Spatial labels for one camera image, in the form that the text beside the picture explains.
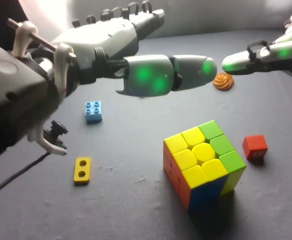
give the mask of gray wall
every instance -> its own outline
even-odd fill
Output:
[[[126,7],[131,0],[20,0],[27,17],[43,37],[56,36],[71,27],[72,19],[85,23],[87,15],[98,19],[103,9]],[[292,0],[151,0],[164,9],[164,26],[152,38],[280,28],[292,15]]]

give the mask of green tile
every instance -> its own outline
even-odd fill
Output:
[[[215,120],[211,120],[199,126],[201,132],[206,138],[206,142],[209,143],[211,139],[223,134],[221,128],[218,126]]]
[[[241,159],[240,155],[236,150],[228,152],[219,157],[221,163],[230,174],[246,168],[245,162]]]
[[[217,157],[235,150],[225,134],[213,138],[209,143],[216,152]]]

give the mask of black cable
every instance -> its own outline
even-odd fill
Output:
[[[24,174],[26,171],[28,171],[30,168],[32,168],[33,166],[37,165],[38,163],[40,163],[43,159],[45,159],[47,156],[49,156],[50,153],[46,152],[45,154],[43,154],[40,158],[38,158],[37,160],[35,160],[34,162],[30,163],[29,165],[27,165],[26,167],[24,167],[23,169],[21,169],[20,171],[16,172],[15,174],[13,174],[12,176],[10,176],[9,178],[7,178],[6,180],[4,180],[1,184],[0,184],[0,190],[3,189],[6,185],[8,185],[9,183],[11,183],[14,179],[16,179],[17,177],[19,177],[20,175]]]

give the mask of light blue toy block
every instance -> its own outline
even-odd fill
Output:
[[[102,120],[101,101],[88,101],[85,103],[85,105],[86,105],[85,119],[87,123]]]

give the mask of robotic hand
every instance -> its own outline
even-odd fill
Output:
[[[87,23],[73,21],[74,28],[49,43],[31,22],[9,20],[16,36],[11,54],[0,48],[0,154],[28,135],[47,152],[65,155],[58,139],[67,133],[65,127],[53,121],[47,131],[43,125],[78,85],[123,78],[124,89],[117,93],[154,97],[205,85],[216,76],[215,62],[205,56],[133,56],[139,41],[164,23],[164,11],[152,11],[147,0],[141,12],[133,2],[104,10],[98,22],[90,15]],[[41,47],[27,49],[31,41]]]
[[[252,50],[252,46],[264,46]],[[247,51],[227,56],[222,69],[231,75],[247,75],[254,72],[283,71],[292,77],[292,16],[283,24],[283,35],[272,43],[254,41]]]

